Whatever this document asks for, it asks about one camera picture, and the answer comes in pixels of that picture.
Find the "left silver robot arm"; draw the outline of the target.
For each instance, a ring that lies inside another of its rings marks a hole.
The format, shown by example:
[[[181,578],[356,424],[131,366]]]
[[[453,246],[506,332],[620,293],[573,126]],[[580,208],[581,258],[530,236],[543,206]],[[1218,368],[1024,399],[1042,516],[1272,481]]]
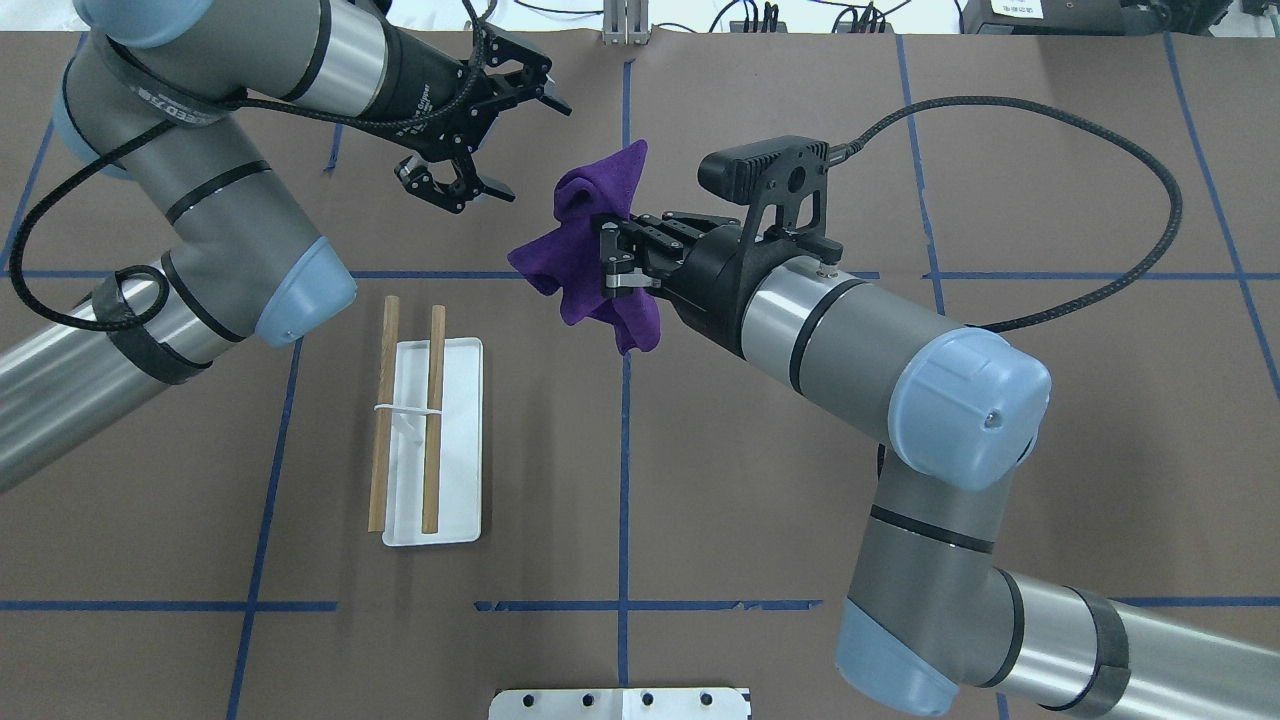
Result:
[[[360,129],[408,149],[417,199],[461,213],[513,200],[474,154],[526,101],[570,114],[538,46],[468,9],[458,59],[396,27],[389,1],[78,1],[84,46],[61,74],[52,124],[83,163],[15,231],[6,273],[47,328],[3,355],[3,489],[9,491],[257,337],[282,347],[356,297],[234,114],[264,109]],[[36,223],[100,172],[137,183],[179,243],[109,272],[70,311],[24,274]]]

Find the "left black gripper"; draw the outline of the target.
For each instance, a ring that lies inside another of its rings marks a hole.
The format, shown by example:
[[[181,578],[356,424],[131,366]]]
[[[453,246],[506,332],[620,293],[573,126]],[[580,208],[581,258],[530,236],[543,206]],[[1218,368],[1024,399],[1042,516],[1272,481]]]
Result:
[[[479,174],[463,151],[476,149],[499,114],[521,102],[572,114],[550,78],[552,59],[489,23],[474,33],[471,55],[462,60],[398,27],[384,23],[383,29],[387,65],[372,99],[372,136],[415,151],[394,169],[402,188],[452,214],[481,197],[513,202],[511,187]]]

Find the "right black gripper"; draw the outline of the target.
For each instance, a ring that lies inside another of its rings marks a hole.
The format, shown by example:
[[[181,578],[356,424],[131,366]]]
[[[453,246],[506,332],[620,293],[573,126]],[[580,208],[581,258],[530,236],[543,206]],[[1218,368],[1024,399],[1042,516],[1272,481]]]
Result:
[[[745,311],[759,284],[791,258],[782,237],[742,245],[744,227],[730,217],[668,211],[625,219],[591,217],[600,263],[635,263],[630,272],[605,272],[604,300],[637,290],[664,299],[695,332],[741,357]]]

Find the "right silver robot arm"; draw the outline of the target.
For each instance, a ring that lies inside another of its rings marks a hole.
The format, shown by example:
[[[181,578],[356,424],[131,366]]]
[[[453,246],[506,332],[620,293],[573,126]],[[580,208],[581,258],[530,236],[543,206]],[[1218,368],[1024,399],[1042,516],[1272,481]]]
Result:
[[[835,265],[813,233],[724,217],[599,214],[608,299],[695,331],[870,437],[884,464],[835,664],[936,717],[964,685],[1075,719],[1275,719],[1277,652],[995,565],[1051,379],[1034,357]]]

